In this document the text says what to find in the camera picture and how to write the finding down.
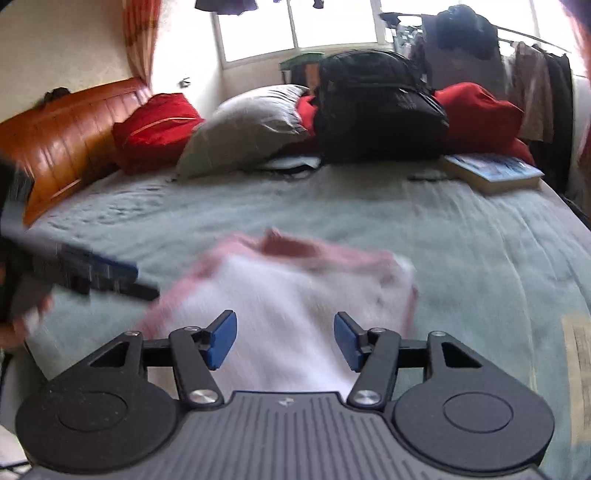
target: curtain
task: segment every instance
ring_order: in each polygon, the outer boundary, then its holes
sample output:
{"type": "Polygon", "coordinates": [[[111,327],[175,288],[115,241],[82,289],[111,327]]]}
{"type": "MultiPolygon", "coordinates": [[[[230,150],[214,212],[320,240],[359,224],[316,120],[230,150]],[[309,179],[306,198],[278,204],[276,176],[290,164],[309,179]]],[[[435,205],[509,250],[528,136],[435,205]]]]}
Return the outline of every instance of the curtain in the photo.
{"type": "Polygon", "coordinates": [[[152,87],[152,67],[162,0],[123,0],[123,31],[134,75],[152,87]]]}
{"type": "MultiPolygon", "coordinates": [[[[587,0],[560,0],[564,5],[564,10],[570,17],[574,36],[579,46],[579,51],[583,57],[587,77],[591,82],[591,11],[587,0]]],[[[579,167],[585,173],[587,182],[591,180],[591,132],[587,133],[587,140],[582,150],[579,150],[579,167]]]]}

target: metal screw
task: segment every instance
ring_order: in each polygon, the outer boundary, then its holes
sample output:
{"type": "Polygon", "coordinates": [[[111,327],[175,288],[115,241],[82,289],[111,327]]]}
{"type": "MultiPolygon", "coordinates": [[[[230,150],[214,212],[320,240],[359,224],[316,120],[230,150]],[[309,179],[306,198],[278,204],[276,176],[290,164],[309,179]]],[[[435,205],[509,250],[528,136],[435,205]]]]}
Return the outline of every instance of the metal screw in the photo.
{"type": "Polygon", "coordinates": [[[189,399],[192,402],[199,403],[200,405],[215,403],[219,397],[220,396],[213,390],[193,390],[189,394],[189,399]]]}
{"type": "Polygon", "coordinates": [[[373,390],[359,390],[353,395],[353,401],[357,405],[371,406],[378,404],[381,399],[380,394],[373,390]]]}

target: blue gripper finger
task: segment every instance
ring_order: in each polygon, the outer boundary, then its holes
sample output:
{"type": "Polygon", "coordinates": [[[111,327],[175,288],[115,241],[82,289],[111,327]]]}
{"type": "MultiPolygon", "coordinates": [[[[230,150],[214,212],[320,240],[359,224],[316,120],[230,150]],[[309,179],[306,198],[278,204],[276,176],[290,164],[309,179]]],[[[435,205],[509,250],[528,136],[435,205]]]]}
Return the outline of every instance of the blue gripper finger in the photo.
{"type": "Polygon", "coordinates": [[[209,348],[205,352],[205,363],[210,370],[216,370],[222,366],[234,340],[236,340],[238,332],[236,313],[231,310],[224,311],[204,331],[210,334],[209,348]]]}
{"type": "Polygon", "coordinates": [[[363,352],[359,340],[364,334],[365,330],[345,312],[335,315],[335,340],[349,368],[354,372],[361,372],[363,368],[363,352]]]}

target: book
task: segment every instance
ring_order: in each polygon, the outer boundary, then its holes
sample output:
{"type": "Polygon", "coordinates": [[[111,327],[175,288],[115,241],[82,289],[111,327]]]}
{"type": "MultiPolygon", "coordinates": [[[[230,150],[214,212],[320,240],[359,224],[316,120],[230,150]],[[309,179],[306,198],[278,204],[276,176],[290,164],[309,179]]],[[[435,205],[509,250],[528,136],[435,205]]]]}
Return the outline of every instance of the book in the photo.
{"type": "Polygon", "coordinates": [[[495,154],[447,155],[441,157],[440,166],[485,194],[537,188],[544,176],[519,158],[495,154]]]}

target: black backpack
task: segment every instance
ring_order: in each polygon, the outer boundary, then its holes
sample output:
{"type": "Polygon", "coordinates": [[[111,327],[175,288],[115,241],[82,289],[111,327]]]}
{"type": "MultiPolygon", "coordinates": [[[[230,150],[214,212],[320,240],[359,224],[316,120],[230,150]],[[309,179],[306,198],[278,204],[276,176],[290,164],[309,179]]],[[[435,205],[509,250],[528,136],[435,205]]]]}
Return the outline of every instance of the black backpack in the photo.
{"type": "Polygon", "coordinates": [[[412,63],[351,50],[320,61],[314,129],[323,160],[413,160],[439,155],[449,122],[412,63]]]}

